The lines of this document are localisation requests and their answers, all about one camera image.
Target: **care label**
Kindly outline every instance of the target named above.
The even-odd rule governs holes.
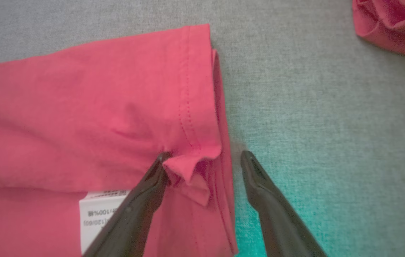
[[[126,190],[89,192],[85,198],[79,200],[80,250],[82,254],[85,253],[128,194],[129,191]]]

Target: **garment tag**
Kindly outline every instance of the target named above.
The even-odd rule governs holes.
[[[82,254],[85,253],[128,194],[129,191],[126,190],[89,192],[85,198],[79,200],[80,250]]]

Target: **folded pink shirt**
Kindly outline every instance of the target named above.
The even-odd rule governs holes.
[[[228,126],[209,25],[0,63],[0,256],[80,256],[79,200],[171,185],[145,256],[232,256]]]
[[[352,4],[358,36],[405,54],[405,0],[353,0]]]

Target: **clothing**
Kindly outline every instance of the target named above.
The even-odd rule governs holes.
[[[358,36],[405,54],[405,0],[353,0],[352,4]]]
[[[163,151],[144,255],[235,254],[222,86],[209,25],[0,63],[0,255],[80,256],[78,201],[133,188]]]

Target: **gray fabric surface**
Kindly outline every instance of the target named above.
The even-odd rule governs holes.
[[[0,0],[0,62],[210,23],[232,140],[239,256],[264,256],[255,153],[329,256],[405,256],[405,57],[355,36],[350,0]]]

